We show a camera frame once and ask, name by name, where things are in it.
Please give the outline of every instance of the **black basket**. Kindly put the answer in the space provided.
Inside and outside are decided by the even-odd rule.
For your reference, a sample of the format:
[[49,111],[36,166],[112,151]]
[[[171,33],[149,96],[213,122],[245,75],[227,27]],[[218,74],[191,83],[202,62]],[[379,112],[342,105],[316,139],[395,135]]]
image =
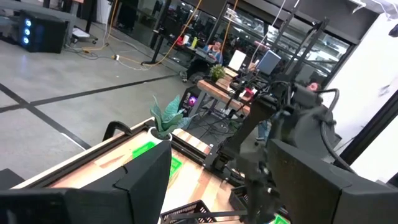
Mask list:
[[[169,215],[175,214],[193,214],[193,213],[208,213],[209,209],[206,207],[202,200],[197,200],[196,202],[189,203],[187,205],[175,208],[168,212],[160,214],[161,224],[165,223]],[[197,218],[191,220],[171,220],[170,224],[188,224],[188,223],[213,223],[217,222],[215,218]]]
[[[247,210],[248,209],[248,193],[245,186],[235,187],[231,189],[231,194],[229,195],[229,203],[236,211]],[[289,214],[284,207],[279,208],[277,212],[280,216],[290,220]]]

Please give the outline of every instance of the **concrete floor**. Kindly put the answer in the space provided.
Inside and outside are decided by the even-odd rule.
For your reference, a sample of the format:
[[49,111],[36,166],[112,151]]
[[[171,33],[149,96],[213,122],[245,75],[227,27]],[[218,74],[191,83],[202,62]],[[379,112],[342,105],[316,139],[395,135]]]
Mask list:
[[[100,27],[94,24],[91,33],[102,37]],[[137,49],[109,39],[112,49],[106,47],[96,51],[97,55],[110,57],[113,50],[138,62],[150,60],[151,49],[116,30],[112,32]],[[87,60],[67,51],[32,54],[0,42],[0,170],[10,168],[28,179],[101,142],[110,121],[132,126],[150,117],[152,95],[165,107],[189,86],[173,76],[183,69],[173,62],[165,61],[146,71],[135,69],[108,58]],[[125,84],[128,86],[107,89]]]

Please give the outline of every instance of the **potted plant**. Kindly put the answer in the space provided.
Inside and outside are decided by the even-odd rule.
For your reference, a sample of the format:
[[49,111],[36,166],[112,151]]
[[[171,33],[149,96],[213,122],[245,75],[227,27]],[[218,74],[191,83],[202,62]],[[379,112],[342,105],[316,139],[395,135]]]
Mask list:
[[180,104],[180,95],[176,96],[173,101],[167,105],[162,113],[159,104],[155,98],[155,105],[150,109],[150,114],[155,118],[155,127],[148,130],[148,134],[154,137],[154,140],[159,143],[161,141],[171,141],[171,133],[177,129],[186,126],[192,118],[183,118],[183,110],[178,110]]
[[217,64],[210,69],[211,81],[217,82],[220,78],[225,76],[224,67],[221,64]]

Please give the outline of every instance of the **blue light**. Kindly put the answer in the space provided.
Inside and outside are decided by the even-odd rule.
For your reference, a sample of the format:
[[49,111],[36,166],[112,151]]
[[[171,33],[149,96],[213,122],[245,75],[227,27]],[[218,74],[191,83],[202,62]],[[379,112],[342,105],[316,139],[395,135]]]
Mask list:
[[29,39],[28,39],[27,37],[24,37],[24,38],[23,38],[23,41],[24,41],[25,44],[28,44],[28,43],[29,43]]
[[25,19],[25,25],[27,25],[28,27],[30,27],[32,25],[32,22],[30,21],[30,19]]

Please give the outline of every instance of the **person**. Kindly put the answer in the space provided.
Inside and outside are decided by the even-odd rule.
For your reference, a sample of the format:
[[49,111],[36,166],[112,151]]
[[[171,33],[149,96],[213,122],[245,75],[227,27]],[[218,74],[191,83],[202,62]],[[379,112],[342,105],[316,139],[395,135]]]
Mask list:
[[[214,45],[207,45],[204,49],[207,54],[215,59],[218,63],[223,63],[223,55],[221,52],[221,42],[215,42]],[[209,64],[201,58],[195,59],[191,62],[187,71],[180,72],[180,76],[183,82],[187,82],[188,79],[196,72],[206,72],[209,68]]]
[[[315,82],[315,80],[311,80],[310,84],[307,85],[307,89],[311,91],[317,91],[319,89],[319,84]],[[257,126],[257,133],[258,137],[256,138],[256,141],[267,141],[269,131],[271,130],[272,126],[272,120],[278,119],[280,116],[281,111],[276,112],[270,119],[267,119],[265,121],[261,121],[259,125]]]

